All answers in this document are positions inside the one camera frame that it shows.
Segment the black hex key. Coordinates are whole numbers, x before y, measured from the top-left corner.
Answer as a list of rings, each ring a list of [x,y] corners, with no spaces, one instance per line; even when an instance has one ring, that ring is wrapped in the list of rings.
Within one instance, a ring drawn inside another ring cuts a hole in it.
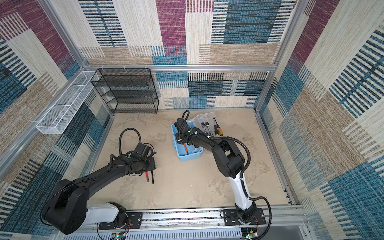
[[[153,170],[151,171],[151,179],[152,179],[152,184],[154,185],[155,182],[154,182],[154,173],[153,173]]]

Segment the yellow handled wrench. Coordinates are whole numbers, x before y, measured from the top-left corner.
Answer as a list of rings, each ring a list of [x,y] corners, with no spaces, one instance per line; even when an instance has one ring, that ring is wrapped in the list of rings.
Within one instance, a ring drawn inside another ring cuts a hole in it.
[[[209,124],[209,122],[205,122],[205,124],[206,124],[206,126],[207,126],[207,128],[208,128],[208,130],[209,130],[209,132],[210,132],[210,135],[213,136],[214,134],[213,134],[213,132],[212,132],[212,130],[211,130],[211,128],[210,128],[210,124]]]

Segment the light blue plastic tool box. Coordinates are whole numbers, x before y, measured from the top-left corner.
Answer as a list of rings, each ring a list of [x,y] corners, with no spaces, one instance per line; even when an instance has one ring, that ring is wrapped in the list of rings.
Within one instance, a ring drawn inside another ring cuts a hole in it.
[[[203,154],[203,150],[212,151],[214,146],[220,145],[222,140],[218,140],[215,137],[212,137],[210,134],[207,134],[203,130],[197,128],[195,123],[192,120],[188,120],[190,115],[189,110],[185,110],[183,115],[180,117],[185,119],[187,124],[194,128],[195,134],[190,137],[190,141],[187,143],[177,143],[175,139],[175,133],[177,132],[174,124],[171,126],[172,134],[173,134],[173,147],[176,149],[177,156],[181,162],[186,162],[189,160],[194,160],[200,158]],[[189,154],[186,153],[184,144],[187,145]]]

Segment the wooden handled screwdriver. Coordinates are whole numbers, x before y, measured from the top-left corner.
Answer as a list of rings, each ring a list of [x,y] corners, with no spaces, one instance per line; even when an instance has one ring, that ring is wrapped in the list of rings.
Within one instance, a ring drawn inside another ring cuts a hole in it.
[[[215,125],[215,130],[216,130],[216,132],[217,132],[217,135],[220,136],[220,137],[222,137],[222,136],[224,135],[224,133],[223,133],[223,131],[222,131],[222,129],[221,129],[219,123],[217,122],[216,118],[214,118],[214,121],[215,121],[215,123],[216,123],[216,125]]]

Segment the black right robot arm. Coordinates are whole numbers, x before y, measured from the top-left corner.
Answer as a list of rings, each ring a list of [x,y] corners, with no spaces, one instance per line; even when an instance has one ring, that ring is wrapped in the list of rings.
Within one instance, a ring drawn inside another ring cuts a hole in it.
[[[218,170],[230,181],[239,220],[242,224],[251,222],[257,206],[250,198],[245,180],[245,170],[251,160],[248,148],[235,138],[213,137],[199,128],[191,128],[182,118],[178,118],[174,126],[177,144],[202,147],[213,154]]]

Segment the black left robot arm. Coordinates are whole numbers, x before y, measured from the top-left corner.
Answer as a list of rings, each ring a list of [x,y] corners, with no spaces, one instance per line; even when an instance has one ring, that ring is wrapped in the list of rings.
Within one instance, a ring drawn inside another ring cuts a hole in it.
[[[87,206],[90,197],[119,178],[154,170],[153,155],[145,157],[133,151],[118,157],[111,155],[105,167],[72,181],[61,180],[41,210],[42,223],[52,225],[66,235],[82,225],[94,224],[96,217],[91,216],[91,207]]]

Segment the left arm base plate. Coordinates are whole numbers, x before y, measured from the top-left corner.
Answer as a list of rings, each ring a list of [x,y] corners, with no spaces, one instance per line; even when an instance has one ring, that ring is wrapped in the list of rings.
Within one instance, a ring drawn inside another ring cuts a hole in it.
[[[111,223],[100,223],[99,230],[128,230],[139,229],[142,224],[143,212],[127,212],[121,215],[122,220],[116,220]]]

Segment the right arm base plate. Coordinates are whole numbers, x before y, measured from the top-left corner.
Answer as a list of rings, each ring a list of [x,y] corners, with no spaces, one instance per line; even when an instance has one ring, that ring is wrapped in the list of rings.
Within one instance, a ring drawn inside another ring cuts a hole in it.
[[[267,223],[261,208],[257,208],[250,214],[237,209],[223,209],[220,211],[220,216],[224,219],[226,226],[265,225]]]

